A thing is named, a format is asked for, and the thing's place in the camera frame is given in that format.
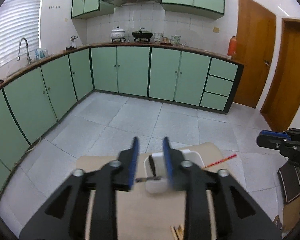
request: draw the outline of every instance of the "faucet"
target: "faucet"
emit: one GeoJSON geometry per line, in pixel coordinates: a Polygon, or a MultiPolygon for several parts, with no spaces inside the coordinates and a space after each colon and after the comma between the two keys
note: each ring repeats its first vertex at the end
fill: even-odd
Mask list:
{"type": "Polygon", "coordinates": [[[26,42],[26,49],[27,49],[27,62],[28,62],[28,65],[30,64],[30,57],[29,57],[29,48],[28,48],[28,41],[25,37],[21,38],[20,42],[19,42],[19,52],[18,52],[18,58],[17,58],[17,61],[20,60],[20,47],[21,47],[21,41],[22,40],[25,40],[26,42]]]}

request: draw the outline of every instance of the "black pot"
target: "black pot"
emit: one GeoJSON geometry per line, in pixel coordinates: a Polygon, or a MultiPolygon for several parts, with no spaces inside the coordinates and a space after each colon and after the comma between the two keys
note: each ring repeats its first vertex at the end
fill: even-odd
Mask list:
{"type": "Polygon", "coordinates": [[[150,39],[153,33],[146,31],[145,28],[141,28],[140,31],[132,32],[132,36],[138,39],[150,39]]]}

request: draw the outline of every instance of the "red pencil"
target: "red pencil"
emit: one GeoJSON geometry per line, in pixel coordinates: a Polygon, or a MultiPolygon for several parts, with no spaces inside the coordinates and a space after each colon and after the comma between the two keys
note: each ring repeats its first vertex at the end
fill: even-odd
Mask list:
{"type": "Polygon", "coordinates": [[[230,155],[229,157],[226,157],[226,158],[224,158],[224,159],[222,159],[222,160],[219,160],[219,161],[217,161],[217,162],[215,162],[215,163],[211,163],[211,164],[205,166],[204,168],[208,168],[208,167],[217,165],[217,164],[219,164],[219,163],[226,162],[226,161],[228,161],[228,160],[230,160],[230,159],[232,159],[232,158],[234,158],[234,157],[237,157],[237,154],[236,154],[236,153],[235,153],[235,154],[232,154],[232,155],[230,155]]]}

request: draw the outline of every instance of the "window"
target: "window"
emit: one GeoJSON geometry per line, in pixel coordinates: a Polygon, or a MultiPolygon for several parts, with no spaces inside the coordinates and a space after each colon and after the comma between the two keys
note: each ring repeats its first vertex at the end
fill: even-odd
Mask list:
{"type": "MultiPolygon", "coordinates": [[[[40,0],[5,0],[0,7],[0,66],[15,59],[25,37],[29,51],[39,47],[40,0]]],[[[24,41],[21,54],[26,53],[24,41]]]]}

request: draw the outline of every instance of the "wooden countertop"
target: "wooden countertop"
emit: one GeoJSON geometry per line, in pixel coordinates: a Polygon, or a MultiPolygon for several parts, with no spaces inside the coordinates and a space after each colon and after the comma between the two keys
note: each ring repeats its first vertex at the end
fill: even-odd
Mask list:
{"type": "Polygon", "coordinates": [[[201,55],[205,55],[205,56],[209,56],[209,57],[214,57],[217,59],[221,59],[230,63],[234,63],[234,64],[239,64],[239,65],[243,65],[243,63],[236,61],[236,60],[231,60],[229,59],[227,56],[222,55],[222,54],[218,54],[218,53],[213,53],[204,49],[197,49],[197,48],[192,48],[192,47],[187,47],[187,46],[171,46],[171,45],[161,45],[161,44],[157,44],[157,43],[138,43],[138,42],[125,42],[125,43],[94,43],[94,44],[88,44],[88,45],[83,45],[78,47],[77,49],[73,49],[73,50],[64,50],[63,52],[59,53],[59,54],[53,54],[50,55],[48,57],[45,57],[42,60],[38,60],[28,66],[25,66],[21,69],[19,69],[17,72],[13,73],[12,75],[8,76],[7,78],[5,78],[3,81],[3,83],[0,84],[0,90],[2,88],[4,88],[6,85],[8,85],[9,83],[11,83],[12,81],[14,81],[15,79],[17,79],[18,77],[24,75],[25,73],[40,67],[43,64],[46,64],[52,60],[55,60],[59,57],[83,50],[83,49],[88,49],[88,48],[98,48],[98,47],[115,47],[115,46],[139,46],[139,47],[152,47],[152,48],[163,48],[163,49],[175,49],[175,50],[180,50],[180,51],[186,51],[186,52],[192,52],[192,53],[197,53],[197,54],[201,54],[201,55]]]}

